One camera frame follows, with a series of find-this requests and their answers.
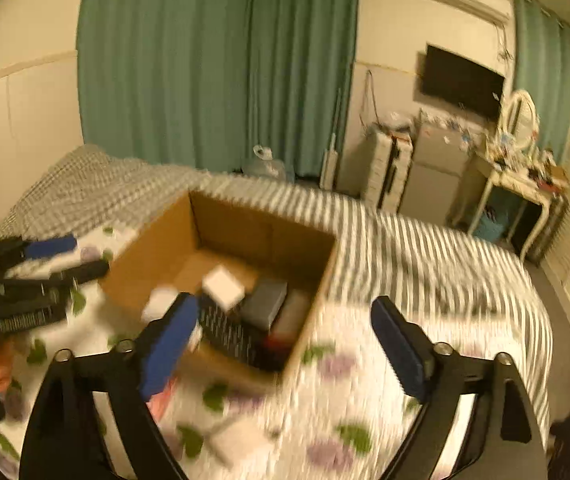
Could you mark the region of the light blue earbuds case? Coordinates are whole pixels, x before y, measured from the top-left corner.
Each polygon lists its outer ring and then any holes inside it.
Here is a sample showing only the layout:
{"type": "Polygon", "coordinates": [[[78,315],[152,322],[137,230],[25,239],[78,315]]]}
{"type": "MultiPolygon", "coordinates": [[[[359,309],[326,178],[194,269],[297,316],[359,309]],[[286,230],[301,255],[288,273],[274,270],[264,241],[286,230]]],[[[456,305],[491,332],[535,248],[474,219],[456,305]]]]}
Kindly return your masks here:
{"type": "Polygon", "coordinates": [[[143,307],[140,320],[144,323],[150,323],[163,318],[178,296],[179,291],[173,286],[161,285],[154,288],[149,295],[147,304],[143,307]]]}

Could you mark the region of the white square charger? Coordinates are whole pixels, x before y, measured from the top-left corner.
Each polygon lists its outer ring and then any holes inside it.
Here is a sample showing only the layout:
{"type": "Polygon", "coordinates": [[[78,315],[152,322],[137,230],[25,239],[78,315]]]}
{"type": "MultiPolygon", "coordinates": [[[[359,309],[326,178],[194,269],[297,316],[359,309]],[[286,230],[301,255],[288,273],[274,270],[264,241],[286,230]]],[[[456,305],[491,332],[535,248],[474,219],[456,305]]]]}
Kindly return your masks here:
{"type": "Polygon", "coordinates": [[[201,281],[201,289],[223,311],[234,309],[244,298],[244,285],[225,266],[216,266],[201,281]]]}

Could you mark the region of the grey 65w charger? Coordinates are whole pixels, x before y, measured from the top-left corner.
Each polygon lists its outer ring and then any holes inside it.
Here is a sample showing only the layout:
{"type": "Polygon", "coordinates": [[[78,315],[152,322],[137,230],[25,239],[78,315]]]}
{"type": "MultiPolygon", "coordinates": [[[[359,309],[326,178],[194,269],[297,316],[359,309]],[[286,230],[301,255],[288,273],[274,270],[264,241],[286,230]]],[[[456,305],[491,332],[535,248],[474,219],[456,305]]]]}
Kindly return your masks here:
{"type": "Polygon", "coordinates": [[[239,309],[241,320],[257,330],[268,332],[287,297],[287,281],[261,278],[239,309]]]}

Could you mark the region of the brown cardboard box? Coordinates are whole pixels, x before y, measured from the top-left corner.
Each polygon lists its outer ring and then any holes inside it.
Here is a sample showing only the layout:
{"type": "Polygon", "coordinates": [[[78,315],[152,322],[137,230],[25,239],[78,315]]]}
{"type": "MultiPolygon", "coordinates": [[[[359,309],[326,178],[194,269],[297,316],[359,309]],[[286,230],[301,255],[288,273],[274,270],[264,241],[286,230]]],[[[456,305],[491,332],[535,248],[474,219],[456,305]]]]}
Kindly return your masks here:
{"type": "Polygon", "coordinates": [[[258,278],[283,278],[311,299],[305,322],[277,372],[264,372],[200,341],[178,362],[179,370],[257,393],[279,390],[294,376],[317,307],[325,297],[338,242],[332,232],[256,207],[188,192],[148,223],[111,261],[99,282],[106,298],[130,320],[143,312],[151,291],[172,285],[195,294],[201,280],[224,266],[247,289],[258,278]]]}

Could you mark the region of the black remote control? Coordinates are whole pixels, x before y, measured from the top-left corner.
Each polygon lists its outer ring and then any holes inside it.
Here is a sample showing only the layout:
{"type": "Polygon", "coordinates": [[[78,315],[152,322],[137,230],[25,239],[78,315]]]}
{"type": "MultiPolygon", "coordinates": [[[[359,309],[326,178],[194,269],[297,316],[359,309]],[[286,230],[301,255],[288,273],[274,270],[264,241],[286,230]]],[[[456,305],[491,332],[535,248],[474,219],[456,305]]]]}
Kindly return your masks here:
{"type": "Polygon", "coordinates": [[[253,330],[206,294],[198,297],[198,306],[198,323],[212,348],[248,366],[261,364],[259,339],[253,330]]]}

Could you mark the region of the grey checkered blanket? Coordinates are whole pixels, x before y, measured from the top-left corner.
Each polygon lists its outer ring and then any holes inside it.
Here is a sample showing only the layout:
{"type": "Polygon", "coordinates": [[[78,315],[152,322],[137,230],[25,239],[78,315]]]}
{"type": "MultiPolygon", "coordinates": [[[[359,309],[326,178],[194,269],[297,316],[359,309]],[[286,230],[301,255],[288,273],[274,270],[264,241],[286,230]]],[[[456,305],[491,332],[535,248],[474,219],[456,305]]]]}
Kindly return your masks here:
{"type": "Polygon", "coordinates": [[[522,377],[532,407],[540,428],[548,429],[553,334],[547,310],[520,259],[459,231],[299,184],[153,165],[88,144],[64,155],[27,189],[0,221],[0,238],[84,235],[110,224],[136,229],[187,190],[333,232],[338,256],[329,282],[332,299],[388,295],[407,313],[510,322],[522,335],[522,377]]]}

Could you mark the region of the blue plastic basket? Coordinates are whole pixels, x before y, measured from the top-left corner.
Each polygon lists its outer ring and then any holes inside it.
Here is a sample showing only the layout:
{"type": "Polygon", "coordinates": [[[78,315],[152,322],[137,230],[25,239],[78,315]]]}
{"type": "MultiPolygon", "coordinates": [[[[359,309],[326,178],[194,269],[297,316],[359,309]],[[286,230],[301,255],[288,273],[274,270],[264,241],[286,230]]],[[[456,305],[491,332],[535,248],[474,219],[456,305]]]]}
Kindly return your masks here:
{"type": "Polygon", "coordinates": [[[485,208],[473,235],[479,240],[486,240],[488,243],[495,243],[500,240],[508,223],[508,215],[505,210],[497,210],[488,206],[485,208]]]}

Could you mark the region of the white dressing table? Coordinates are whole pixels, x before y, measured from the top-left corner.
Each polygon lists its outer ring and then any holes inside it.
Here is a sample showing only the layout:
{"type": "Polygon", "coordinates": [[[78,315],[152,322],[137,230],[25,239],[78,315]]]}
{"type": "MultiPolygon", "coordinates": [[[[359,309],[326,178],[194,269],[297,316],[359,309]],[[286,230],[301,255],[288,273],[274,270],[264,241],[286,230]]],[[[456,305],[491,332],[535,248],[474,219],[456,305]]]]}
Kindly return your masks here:
{"type": "Polygon", "coordinates": [[[501,190],[515,197],[516,212],[506,234],[509,244],[512,243],[517,226],[523,220],[527,206],[532,204],[539,208],[539,216],[517,252],[520,261],[524,262],[535,241],[548,225],[552,205],[558,194],[542,188],[536,179],[520,177],[517,172],[502,168],[484,155],[474,153],[466,164],[456,199],[448,214],[449,226],[455,228],[468,220],[466,233],[472,235],[479,226],[480,218],[483,217],[494,190],[501,190]]]}

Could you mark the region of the large green curtain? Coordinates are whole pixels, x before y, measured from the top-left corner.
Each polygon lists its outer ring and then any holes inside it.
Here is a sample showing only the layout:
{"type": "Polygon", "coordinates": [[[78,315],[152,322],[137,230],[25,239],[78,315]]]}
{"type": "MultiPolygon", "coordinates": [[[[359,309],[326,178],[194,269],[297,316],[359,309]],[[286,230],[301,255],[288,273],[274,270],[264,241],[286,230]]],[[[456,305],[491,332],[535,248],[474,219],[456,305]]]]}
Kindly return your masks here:
{"type": "Polygon", "coordinates": [[[359,0],[81,0],[84,140],[211,171],[257,145],[299,176],[343,139],[359,0]]]}

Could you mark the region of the clear water jug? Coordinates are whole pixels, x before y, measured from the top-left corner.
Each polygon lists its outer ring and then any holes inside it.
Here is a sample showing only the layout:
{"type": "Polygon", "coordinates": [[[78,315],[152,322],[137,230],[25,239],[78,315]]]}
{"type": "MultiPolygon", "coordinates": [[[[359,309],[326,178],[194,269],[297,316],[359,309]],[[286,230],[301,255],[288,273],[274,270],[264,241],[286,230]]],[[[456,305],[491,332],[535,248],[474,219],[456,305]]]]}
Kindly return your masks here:
{"type": "Polygon", "coordinates": [[[287,180],[285,164],[274,158],[271,148],[259,144],[253,147],[253,154],[243,163],[242,172],[249,177],[287,180]]]}

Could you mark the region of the grey small refrigerator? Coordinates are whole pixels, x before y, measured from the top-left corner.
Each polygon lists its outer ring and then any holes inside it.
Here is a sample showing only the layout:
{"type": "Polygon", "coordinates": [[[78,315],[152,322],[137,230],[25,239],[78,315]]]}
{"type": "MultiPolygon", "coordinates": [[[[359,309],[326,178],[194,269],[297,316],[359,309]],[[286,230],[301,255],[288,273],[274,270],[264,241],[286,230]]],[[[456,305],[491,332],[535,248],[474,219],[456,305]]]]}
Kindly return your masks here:
{"type": "Polygon", "coordinates": [[[399,214],[444,226],[469,150],[459,131],[428,124],[419,127],[399,214]]]}

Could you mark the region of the white suitcase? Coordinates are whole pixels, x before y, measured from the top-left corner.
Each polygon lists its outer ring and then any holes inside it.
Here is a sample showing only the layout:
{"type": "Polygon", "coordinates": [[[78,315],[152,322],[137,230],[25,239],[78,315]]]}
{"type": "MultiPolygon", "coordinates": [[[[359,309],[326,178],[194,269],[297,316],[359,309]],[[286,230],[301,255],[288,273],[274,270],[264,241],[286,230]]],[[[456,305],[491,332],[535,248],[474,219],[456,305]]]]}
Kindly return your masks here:
{"type": "Polygon", "coordinates": [[[370,208],[396,214],[411,165],[411,136],[372,124],[365,138],[366,172],[361,200],[370,208]]]}

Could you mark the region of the oval white mirror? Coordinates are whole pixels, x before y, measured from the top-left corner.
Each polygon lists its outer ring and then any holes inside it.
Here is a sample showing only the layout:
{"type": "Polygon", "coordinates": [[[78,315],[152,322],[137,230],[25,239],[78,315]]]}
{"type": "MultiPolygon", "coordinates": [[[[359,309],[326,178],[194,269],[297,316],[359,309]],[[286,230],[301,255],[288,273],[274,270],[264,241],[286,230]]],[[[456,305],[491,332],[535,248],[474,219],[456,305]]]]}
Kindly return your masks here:
{"type": "Polygon", "coordinates": [[[501,145],[530,153],[538,140],[540,118],[528,91],[515,90],[501,108],[497,136],[501,145]]]}

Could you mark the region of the green right curtain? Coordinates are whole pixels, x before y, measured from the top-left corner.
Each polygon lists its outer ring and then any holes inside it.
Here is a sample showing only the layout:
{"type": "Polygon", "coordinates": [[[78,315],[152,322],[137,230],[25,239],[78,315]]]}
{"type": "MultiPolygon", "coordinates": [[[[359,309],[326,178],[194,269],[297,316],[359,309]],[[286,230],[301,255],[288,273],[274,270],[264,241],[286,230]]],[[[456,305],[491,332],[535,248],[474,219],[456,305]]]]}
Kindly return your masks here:
{"type": "Polygon", "coordinates": [[[538,146],[560,162],[570,134],[570,25],[537,0],[513,0],[514,88],[532,97],[540,119],[538,146]]]}

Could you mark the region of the black wall television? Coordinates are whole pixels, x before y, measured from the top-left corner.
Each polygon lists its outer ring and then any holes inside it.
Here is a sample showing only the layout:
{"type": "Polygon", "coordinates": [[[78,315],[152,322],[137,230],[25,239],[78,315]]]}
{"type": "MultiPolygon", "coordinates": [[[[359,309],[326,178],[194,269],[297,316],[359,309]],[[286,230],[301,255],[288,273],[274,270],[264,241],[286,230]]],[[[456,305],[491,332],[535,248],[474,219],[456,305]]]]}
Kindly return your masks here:
{"type": "Polygon", "coordinates": [[[426,47],[421,76],[424,96],[497,120],[505,82],[506,78],[499,73],[468,58],[432,44],[426,47]]]}

